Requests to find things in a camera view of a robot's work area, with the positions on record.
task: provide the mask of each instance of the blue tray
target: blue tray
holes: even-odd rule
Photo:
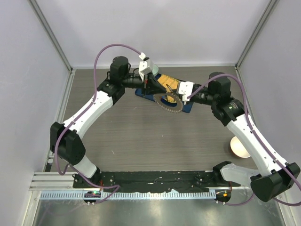
[[[156,79],[160,78],[161,74],[157,74]],[[151,101],[155,101],[154,100],[154,96],[153,95],[145,95],[145,97],[142,95],[142,91],[141,89],[136,89],[135,94],[139,97],[151,100]],[[162,100],[162,102],[168,106],[174,106],[175,104],[169,103],[167,101]],[[186,105],[183,105],[183,110],[182,112],[185,113],[190,113],[191,109],[192,109],[193,103],[188,102]]]

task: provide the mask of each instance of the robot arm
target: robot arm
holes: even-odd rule
[[[139,64],[139,75],[129,72],[128,59],[118,56],[113,59],[108,77],[97,88],[96,99],[93,97],[71,118],[62,124],[55,122],[50,129],[50,149],[55,152],[55,144],[65,126],[71,125],[64,134],[59,147],[58,156],[71,164],[92,183],[99,183],[100,170],[87,158],[82,138],[98,117],[111,108],[124,95],[125,88],[141,88],[145,95],[165,93],[166,89],[158,83],[152,74],[153,63],[141,54],[143,60]],[[91,107],[76,121],[82,112]]]
[[[219,74],[223,73],[213,73],[209,78]],[[253,132],[256,132],[275,158],[282,165],[286,166],[295,178],[300,173],[299,166],[296,163],[288,164],[267,142],[255,126],[250,115],[248,115],[253,127],[252,130],[250,129],[243,105],[240,101],[231,97],[230,80],[228,78],[213,80],[208,84],[208,88],[204,87],[204,89],[189,99],[189,95],[197,87],[199,85],[191,84],[191,82],[181,82],[178,85],[177,94],[182,98],[183,102],[191,101],[210,105],[214,116],[238,137],[258,168],[256,170],[248,169],[225,161],[213,168],[216,179],[220,181],[233,181],[252,188],[255,195],[264,202],[289,189],[293,185],[293,180],[265,151]]]
[[[97,89],[96,100],[91,98],[74,116],[64,121],[63,124],[55,122],[51,126],[50,147],[54,152],[59,135],[65,129],[65,125],[73,123],[64,134],[58,148],[58,156],[73,165],[80,173],[92,183],[99,184],[100,170],[86,157],[85,148],[81,141],[85,132],[96,119],[111,108],[125,93],[125,88],[142,89],[144,95],[164,94],[166,89],[155,79],[152,74],[152,62],[141,54],[143,61],[139,64],[139,74],[129,73],[127,58],[119,56],[114,58],[108,72],[108,78]],[[243,186],[252,188],[255,195],[267,202],[271,198],[289,189],[293,181],[266,153],[262,145],[252,134],[248,127],[243,105],[237,99],[231,97],[230,80],[228,78],[216,79],[204,87],[196,95],[189,98],[193,91],[200,85],[189,81],[181,81],[177,90],[172,90],[175,97],[182,99],[184,104],[194,102],[210,105],[213,115],[242,142],[258,169],[248,169],[236,166],[225,161],[213,168],[215,180],[233,181]],[[88,111],[74,123],[74,119],[93,103]],[[300,168],[296,163],[288,164],[267,142],[263,135],[255,127],[252,119],[253,130],[257,132],[264,144],[271,150],[277,160],[297,177]]]

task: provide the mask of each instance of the gear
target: gear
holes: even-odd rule
[[[175,101],[176,105],[175,106],[166,105],[164,102],[162,102],[162,100],[164,100],[163,96],[171,97]],[[161,106],[165,110],[168,110],[169,112],[180,113],[183,109],[183,102],[179,99],[179,97],[177,97],[176,95],[174,95],[172,93],[167,92],[167,93],[154,94],[154,100],[159,106]]]

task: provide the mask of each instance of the metal floor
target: metal floor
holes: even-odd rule
[[[107,71],[97,71],[98,83]],[[216,71],[236,74],[232,66],[159,69],[160,73],[198,84]],[[241,100],[234,81],[231,90],[233,97]],[[93,70],[77,70],[65,119],[92,95]],[[173,114],[137,97],[134,89],[126,89],[125,95],[90,127],[83,143],[88,158],[103,171],[212,170],[222,161],[255,168],[251,158],[240,159],[230,151],[232,138],[209,106],[194,104],[190,113]]]
[[[246,201],[250,190],[232,191],[231,203]],[[41,200],[34,226],[284,226],[279,205],[257,198],[242,207],[214,200],[107,201],[81,206],[82,200]]]

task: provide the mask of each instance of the black bracket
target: black bracket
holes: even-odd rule
[[[220,191],[216,193],[216,199],[220,202],[229,202],[231,199],[231,191]]]
[[[97,88],[97,91],[103,91],[108,94],[109,97],[112,97],[113,104],[125,94],[126,90],[123,85],[113,84],[108,79],[104,80]]]
[[[216,184],[224,185],[225,183],[227,184],[229,183],[228,181],[224,180],[224,178],[222,178],[222,174],[221,174],[221,169],[228,164],[231,164],[231,162],[223,161],[220,164],[217,164],[216,166],[213,167],[213,177]]]
[[[73,188],[92,188],[93,187],[78,174],[73,174],[72,177],[74,178]],[[95,185],[101,185],[101,180],[102,180],[102,175],[101,175],[99,168],[97,168],[95,174],[91,178],[89,178],[89,181],[91,181]]]
[[[299,166],[294,162],[287,164],[286,168],[293,174],[295,178],[300,173]],[[271,175],[262,177],[261,175],[251,177],[251,188],[255,195],[262,201],[267,202],[277,195],[291,188],[294,181],[283,170],[274,171]]]
[[[152,95],[157,93],[166,93],[166,89],[161,83],[157,81],[152,73],[148,73],[144,78],[144,87],[142,88],[142,94]]]
[[[56,141],[64,129],[65,126],[58,122],[53,123],[50,128],[50,150],[53,153]],[[67,130],[59,144],[58,156],[71,165],[76,165],[82,160],[85,153],[86,149],[76,131]]]

